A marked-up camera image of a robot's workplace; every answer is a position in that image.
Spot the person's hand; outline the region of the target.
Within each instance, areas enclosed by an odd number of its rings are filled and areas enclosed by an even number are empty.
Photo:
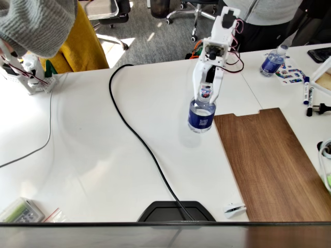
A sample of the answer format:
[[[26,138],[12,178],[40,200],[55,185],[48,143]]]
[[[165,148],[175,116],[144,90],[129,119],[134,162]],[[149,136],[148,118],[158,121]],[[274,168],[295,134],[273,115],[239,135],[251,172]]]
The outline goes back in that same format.
[[[19,58],[16,51],[3,39],[0,40],[1,44],[1,56],[3,56],[6,60],[11,60],[12,58]]]

